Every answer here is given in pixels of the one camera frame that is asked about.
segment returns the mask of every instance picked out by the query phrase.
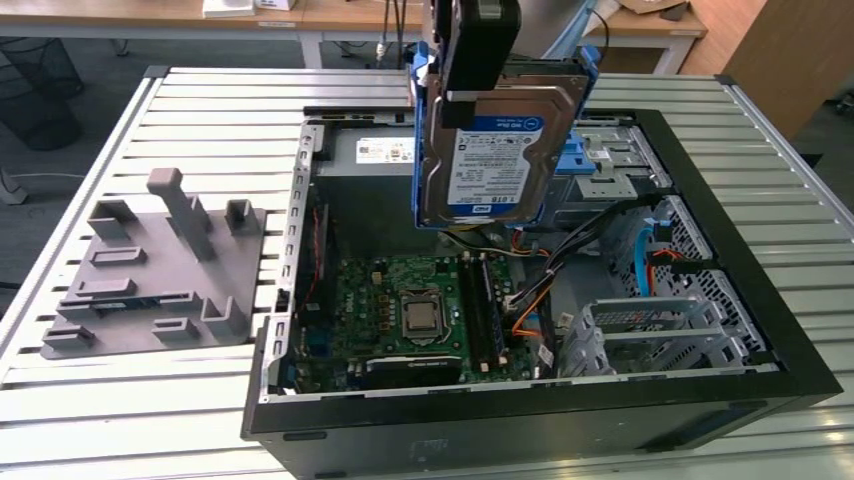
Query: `gray plastic shroud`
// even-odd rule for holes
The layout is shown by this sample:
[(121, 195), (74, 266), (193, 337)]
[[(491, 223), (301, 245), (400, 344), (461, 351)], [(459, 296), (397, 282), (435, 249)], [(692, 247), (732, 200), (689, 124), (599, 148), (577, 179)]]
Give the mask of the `gray plastic shroud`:
[(48, 359), (237, 345), (249, 337), (266, 213), (246, 199), (205, 212), (180, 188), (181, 173), (154, 169), (148, 191), (166, 213), (98, 201), (94, 236), (56, 320)]

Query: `green motherboard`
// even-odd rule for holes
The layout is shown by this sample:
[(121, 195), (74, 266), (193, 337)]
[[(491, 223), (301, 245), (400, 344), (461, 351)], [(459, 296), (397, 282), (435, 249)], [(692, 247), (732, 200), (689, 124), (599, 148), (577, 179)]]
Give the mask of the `green motherboard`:
[[(511, 292), (507, 261), (500, 256), (484, 261), (492, 300), (500, 302)], [(504, 348), (501, 364), (492, 368), (472, 361), (457, 269), (456, 257), (341, 260), (333, 322), (325, 331), (308, 333), (309, 351), (310, 344), (325, 344), (312, 362), (320, 391), (355, 389), (360, 362), (392, 356), (459, 357), (461, 384), (529, 378), (523, 343)]]

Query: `table leg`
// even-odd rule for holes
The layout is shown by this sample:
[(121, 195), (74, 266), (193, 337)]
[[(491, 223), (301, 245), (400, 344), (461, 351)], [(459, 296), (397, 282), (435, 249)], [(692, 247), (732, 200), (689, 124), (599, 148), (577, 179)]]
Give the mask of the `table leg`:
[(320, 42), (322, 34), (318, 32), (298, 32), (298, 44), (302, 47), (302, 62), (305, 68), (322, 68), (322, 60), (320, 58)]
[(655, 65), (655, 75), (675, 75), (679, 73), (684, 57), (688, 56), (691, 45), (693, 45), (693, 37), (671, 37), (671, 43), (661, 53), (661, 58)]
[(6, 205), (20, 205), (26, 200), (26, 192), (14, 179), (0, 168), (0, 202)]

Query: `blue cable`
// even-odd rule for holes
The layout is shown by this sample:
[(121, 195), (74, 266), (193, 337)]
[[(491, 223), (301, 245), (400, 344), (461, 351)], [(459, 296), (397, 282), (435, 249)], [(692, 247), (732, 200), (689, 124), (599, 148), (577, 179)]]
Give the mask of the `blue cable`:
[(637, 277), (637, 289), (640, 296), (649, 296), (649, 282), (645, 278), (645, 239), (652, 235), (652, 227), (643, 227), (635, 239), (635, 277)]

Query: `desk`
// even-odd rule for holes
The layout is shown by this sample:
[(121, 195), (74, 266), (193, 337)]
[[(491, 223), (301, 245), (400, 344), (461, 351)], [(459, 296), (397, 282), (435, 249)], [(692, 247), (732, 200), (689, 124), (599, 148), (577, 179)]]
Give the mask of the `desk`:
[[(69, 285), (86, 250), (94, 202), (109, 196), (134, 211), (164, 211), (145, 190), (150, 168), (180, 168), (184, 190), (208, 209), (248, 198), (273, 210), (257, 276), (274, 278), (302, 107), (365, 102), (407, 105), (400, 72), (173, 68), (165, 78), (142, 80), (0, 322), (4, 480), (289, 478), (238, 437), (253, 345), (61, 361), (37, 351), (65, 295), (54, 290)], [(850, 213), (737, 88), (711, 77), (603, 75), (588, 106), (663, 112), (846, 392), (692, 451), (485, 469), (476, 478), (847, 478)], [(256, 307), (274, 301), (274, 286), (260, 285)], [(252, 320), (257, 327), (262, 314)]]
[[(0, 35), (110, 39), (296, 40), (306, 68), (321, 68), (320, 42), (376, 41), (383, 0), (298, 0), (288, 12), (258, 9), (253, 17), (201, 18), (202, 0), (6, 0), (0, 4)], [(421, 32), (421, 5), (408, 2), (404, 41)], [(389, 14), (388, 40), (393, 33)], [(676, 73), (705, 27), (691, 13), (679, 22), (619, 10), (608, 19), (613, 47), (661, 48), (655, 73)], [(587, 38), (604, 45), (604, 31)]]

